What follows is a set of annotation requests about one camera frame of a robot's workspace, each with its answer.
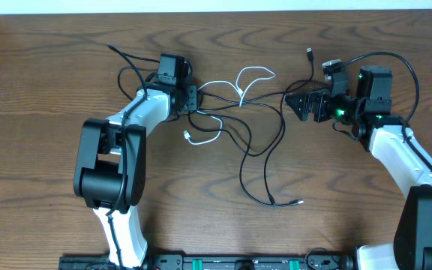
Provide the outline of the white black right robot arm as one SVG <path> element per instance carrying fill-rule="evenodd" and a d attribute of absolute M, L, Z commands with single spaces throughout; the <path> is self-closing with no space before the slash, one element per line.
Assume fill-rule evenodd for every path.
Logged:
<path fill-rule="evenodd" d="M 344 67 L 329 61 L 323 70 L 328 87 L 290 94 L 287 105 L 302 121 L 313 114 L 315 122 L 350 126 L 348 136 L 383 164 L 406 200 L 393 241 L 358 247 L 337 269 L 432 269 L 432 158 L 391 113 L 392 71 L 362 67 L 352 96 Z"/>

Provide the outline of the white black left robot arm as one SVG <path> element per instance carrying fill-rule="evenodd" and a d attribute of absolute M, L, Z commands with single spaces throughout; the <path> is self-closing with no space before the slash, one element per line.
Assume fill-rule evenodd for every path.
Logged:
<path fill-rule="evenodd" d="M 109 269 L 139 269 L 148 250 L 137 211 L 146 183 L 148 135 L 170 115 L 197 105 L 191 63 L 167 53 L 157 62 L 127 106 L 82 126 L 73 190 L 102 223 Z"/>

